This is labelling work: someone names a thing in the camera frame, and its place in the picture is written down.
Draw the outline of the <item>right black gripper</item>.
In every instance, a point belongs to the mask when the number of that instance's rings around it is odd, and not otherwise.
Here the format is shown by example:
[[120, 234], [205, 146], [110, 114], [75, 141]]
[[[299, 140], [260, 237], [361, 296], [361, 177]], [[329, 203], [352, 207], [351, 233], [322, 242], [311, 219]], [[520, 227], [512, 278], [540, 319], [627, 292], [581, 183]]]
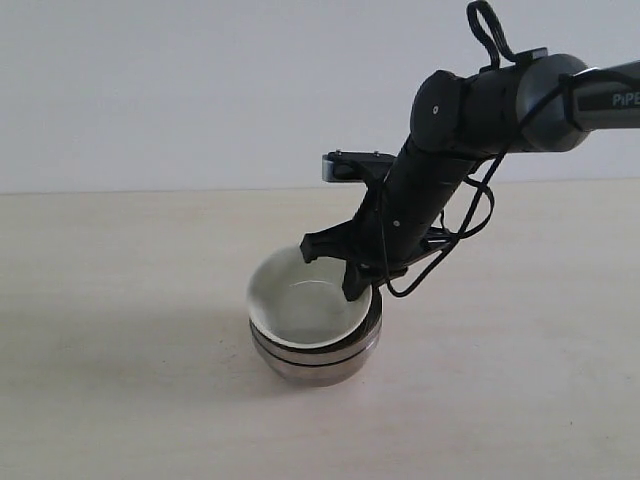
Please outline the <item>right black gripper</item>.
[[306, 264], [347, 261], [342, 291], [349, 302], [378, 287], [384, 270], [415, 262], [427, 231], [475, 167], [472, 156], [428, 152], [413, 142], [395, 157], [386, 177], [371, 182], [353, 220], [305, 233], [299, 245]]

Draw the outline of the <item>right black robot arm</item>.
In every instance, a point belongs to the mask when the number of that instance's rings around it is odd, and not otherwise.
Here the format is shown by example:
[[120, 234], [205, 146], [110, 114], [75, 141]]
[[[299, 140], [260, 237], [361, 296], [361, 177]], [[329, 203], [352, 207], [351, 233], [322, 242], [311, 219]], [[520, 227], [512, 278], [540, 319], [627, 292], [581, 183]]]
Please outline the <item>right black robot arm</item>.
[[487, 180], [515, 153], [561, 153], [595, 130], [639, 125], [639, 66], [590, 68], [568, 54], [485, 69], [468, 78], [439, 70], [420, 86], [410, 130], [395, 155], [332, 151], [323, 158], [327, 182], [361, 182], [366, 194], [344, 223], [303, 237], [306, 262], [343, 260], [342, 290], [354, 300], [388, 285], [428, 259], [439, 264], [479, 228], [464, 220], [446, 228], [443, 212], [459, 186], [491, 198]]

